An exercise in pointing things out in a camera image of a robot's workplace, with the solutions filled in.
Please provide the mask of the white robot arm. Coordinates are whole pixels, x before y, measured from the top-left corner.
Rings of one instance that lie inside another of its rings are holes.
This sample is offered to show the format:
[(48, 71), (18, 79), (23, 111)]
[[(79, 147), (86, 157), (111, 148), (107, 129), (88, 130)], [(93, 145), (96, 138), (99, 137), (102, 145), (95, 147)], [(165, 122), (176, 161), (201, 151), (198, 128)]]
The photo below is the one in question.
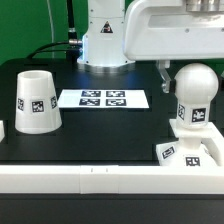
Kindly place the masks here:
[(88, 0), (79, 67), (104, 73), (155, 61), (163, 91), (172, 60), (224, 58), (224, 0)]

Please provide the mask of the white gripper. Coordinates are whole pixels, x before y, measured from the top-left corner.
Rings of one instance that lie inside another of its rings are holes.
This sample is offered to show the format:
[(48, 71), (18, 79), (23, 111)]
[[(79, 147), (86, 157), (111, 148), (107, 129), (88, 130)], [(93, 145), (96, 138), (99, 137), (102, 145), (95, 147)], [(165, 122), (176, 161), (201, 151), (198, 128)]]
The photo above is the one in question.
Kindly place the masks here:
[(169, 60), (224, 57), (224, 2), (205, 10), (192, 0), (134, 0), (125, 15), (123, 50), (131, 60), (158, 60), (161, 88), (174, 93)]

